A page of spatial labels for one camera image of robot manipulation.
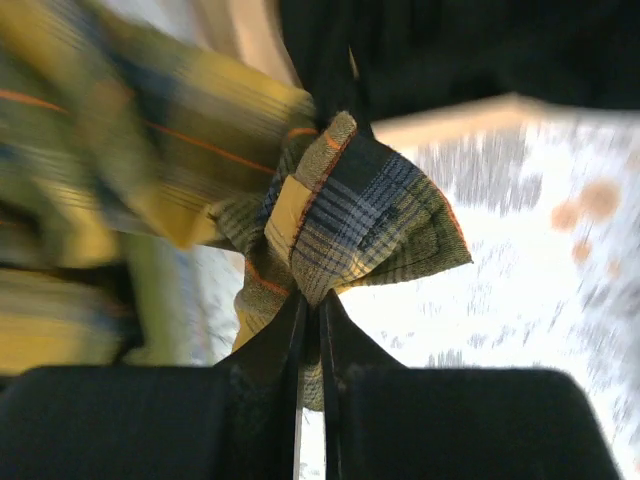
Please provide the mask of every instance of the blurry plaid cloth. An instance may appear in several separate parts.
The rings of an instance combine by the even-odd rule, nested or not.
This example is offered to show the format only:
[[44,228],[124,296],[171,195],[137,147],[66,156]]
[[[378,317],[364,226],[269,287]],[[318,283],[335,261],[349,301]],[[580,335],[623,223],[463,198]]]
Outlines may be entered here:
[[296,286],[316,304],[470,261],[431,181],[346,113],[317,132],[303,90],[89,0],[2,1],[0,42],[0,201],[52,264],[119,258],[114,230],[235,249],[239,348]]

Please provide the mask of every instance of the black object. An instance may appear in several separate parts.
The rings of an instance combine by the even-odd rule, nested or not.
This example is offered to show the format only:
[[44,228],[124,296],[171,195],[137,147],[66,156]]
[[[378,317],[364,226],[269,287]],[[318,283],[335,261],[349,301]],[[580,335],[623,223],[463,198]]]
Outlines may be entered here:
[[213,368],[26,373],[0,396],[0,478],[297,478],[300,367],[318,357],[328,479],[619,478],[567,376],[405,368],[333,292],[313,311],[293,294]]
[[[358,125],[505,93],[637,110],[636,0],[280,0],[319,120]],[[358,70],[354,79],[349,60]]]

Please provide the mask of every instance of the yellow plaid fabric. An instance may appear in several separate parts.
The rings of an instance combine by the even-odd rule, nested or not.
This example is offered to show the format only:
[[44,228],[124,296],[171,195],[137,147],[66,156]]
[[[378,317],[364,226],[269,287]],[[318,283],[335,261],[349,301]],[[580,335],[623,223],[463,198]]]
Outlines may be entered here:
[[117,258],[114,230],[240,251],[238,348],[295,288],[315,304],[470,261],[438,189],[348,114],[317,132],[303,90],[89,0],[0,2],[0,41],[0,201],[56,265]]

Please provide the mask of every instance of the green plaid fabric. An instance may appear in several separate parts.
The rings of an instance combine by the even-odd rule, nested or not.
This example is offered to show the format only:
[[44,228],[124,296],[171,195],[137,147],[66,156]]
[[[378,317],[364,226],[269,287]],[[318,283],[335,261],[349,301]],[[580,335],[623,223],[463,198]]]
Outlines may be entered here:
[[[0,201],[50,262],[118,258],[114,230],[246,258],[239,348],[300,288],[402,282],[470,261],[439,190],[309,95],[92,2],[0,2]],[[321,408],[319,368],[306,404]]]

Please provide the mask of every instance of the cloth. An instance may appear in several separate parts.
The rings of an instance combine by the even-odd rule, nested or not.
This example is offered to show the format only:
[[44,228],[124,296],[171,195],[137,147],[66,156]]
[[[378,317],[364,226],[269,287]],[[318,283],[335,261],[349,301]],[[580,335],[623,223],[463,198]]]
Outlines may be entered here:
[[511,92],[640,108],[634,0],[281,0],[280,17],[323,121],[340,110],[374,121]]
[[0,3],[0,39],[0,200],[56,265],[113,261],[113,229],[240,251],[239,348],[296,285],[317,304],[471,260],[427,177],[348,114],[319,133],[303,90],[90,1]]

